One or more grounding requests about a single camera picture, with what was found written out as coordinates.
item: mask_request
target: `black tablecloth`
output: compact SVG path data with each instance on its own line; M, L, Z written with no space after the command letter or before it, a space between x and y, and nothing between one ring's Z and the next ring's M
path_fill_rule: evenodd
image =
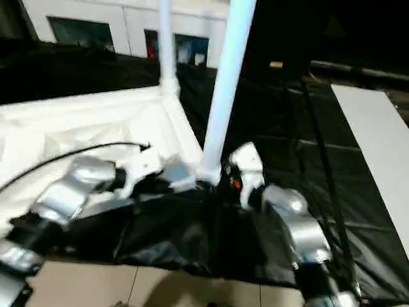
M1 103L158 84L158 64L105 51L0 40ZM178 67L180 100L203 145L214 70ZM409 262L327 84L242 76L224 155L253 141L268 182L298 189L336 254L339 273L370 303L409 303ZM295 287L274 221L206 191L171 194L77 221L59 256L152 265Z

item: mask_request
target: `tiled floor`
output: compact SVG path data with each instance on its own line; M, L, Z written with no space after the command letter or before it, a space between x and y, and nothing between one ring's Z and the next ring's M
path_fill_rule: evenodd
M299 307L298 291L193 277L150 267L48 262L30 281L30 307Z

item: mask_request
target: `silver robot arm segment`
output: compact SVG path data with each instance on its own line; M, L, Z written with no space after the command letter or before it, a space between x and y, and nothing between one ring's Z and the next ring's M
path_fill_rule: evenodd
M12 230L0 240L0 307L25 306L32 293L25 278L42 268L49 249L59 242L89 197L122 188L125 181L125 170L117 169L113 162L78 157L27 214L12 220Z
M277 214L293 258L297 285L306 307L358 307L355 296L331 271L332 252L306 199L297 191L269 185L261 196L261 211Z

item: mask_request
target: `black cable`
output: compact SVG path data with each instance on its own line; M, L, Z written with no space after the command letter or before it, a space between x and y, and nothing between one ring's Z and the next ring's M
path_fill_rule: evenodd
M337 195L337 191L336 191L336 187L334 183L334 176L332 174L332 168L331 168L330 161L328 158L327 149L325 147L324 139L320 131L320 125L318 123L318 119L314 111L313 103L311 102L311 99L307 92L307 87L305 85L305 82L302 82L302 89L303 89L304 98L306 101L306 107L307 107L308 113L310 114L311 123L313 125L313 129L316 134L318 150L320 151L320 154L321 154L325 178L327 179L328 194L330 196L331 204L333 205L333 208L334 208L334 219L335 219L336 229L339 234L339 240L341 243L341 247L344 251L346 265L348 266L347 269L349 270L347 272L348 274L347 278L350 282L356 283L355 261L352 256L350 242L348 240L348 234L347 234L346 226L345 226L344 219L343 219L341 204L338 200L338 195Z
M93 150L93 149L97 149L97 148L103 148L103 147L110 147L110 146L116 146L116 145L125 145L125 146L138 146L141 148L141 151L149 148L148 146L142 145L142 144L137 144L137 143L132 143L132 142L112 142L112 143L105 143L105 144L98 144L98 145L93 145L93 146L89 146L86 148L81 148L81 149L76 149L76 150L72 150L71 152L67 152L64 153L62 155L58 155L56 157L53 157L49 160L43 161L35 166L33 166L32 168L29 168L28 170L24 171L23 173L17 175L16 177L14 177L13 179L11 179L9 182L7 182L4 186L2 186L0 188L0 194L7 188L9 188L11 185L13 185L15 182L19 181L21 178L27 176L28 174L31 174L32 172L42 168L43 166L56 162L58 160L67 158L69 156L72 155L76 155L76 154L81 154L82 152L87 152L89 150Z

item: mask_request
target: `white pole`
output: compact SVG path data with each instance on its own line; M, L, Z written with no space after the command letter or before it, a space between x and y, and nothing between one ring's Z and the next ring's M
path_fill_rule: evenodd
M229 20L212 107L204 142L204 152L197 177L217 185L220 180L220 159L229 125L256 0L231 0Z
M159 60L160 85L164 93L177 93L174 36L172 33L171 0L160 0L159 4Z

